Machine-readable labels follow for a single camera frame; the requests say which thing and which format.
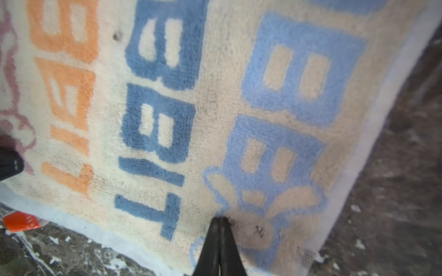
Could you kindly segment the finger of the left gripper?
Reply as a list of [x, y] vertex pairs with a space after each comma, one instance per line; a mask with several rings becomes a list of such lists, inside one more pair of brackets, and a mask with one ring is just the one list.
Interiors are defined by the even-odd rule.
[[0, 181], [4, 181], [22, 173], [24, 161], [17, 151], [1, 147], [0, 169]]

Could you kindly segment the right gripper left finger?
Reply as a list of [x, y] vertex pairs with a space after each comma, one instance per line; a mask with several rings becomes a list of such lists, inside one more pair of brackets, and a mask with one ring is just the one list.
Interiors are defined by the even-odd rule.
[[220, 261], [219, 218], [211, 220], [193, 276], [218, 276]]

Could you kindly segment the cream rabbit text towel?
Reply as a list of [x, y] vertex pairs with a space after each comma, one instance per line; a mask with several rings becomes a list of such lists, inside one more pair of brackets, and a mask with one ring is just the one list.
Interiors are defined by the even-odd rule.
[[225, 216], [251, 276], [304, 276], [440, 1], [2, 1], [1, 202], [161, 276]]

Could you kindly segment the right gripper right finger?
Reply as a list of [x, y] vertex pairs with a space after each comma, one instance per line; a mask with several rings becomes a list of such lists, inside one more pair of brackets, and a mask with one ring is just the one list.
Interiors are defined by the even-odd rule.
[[219, 219], [221, 276], [247, 276], [229, 220]]

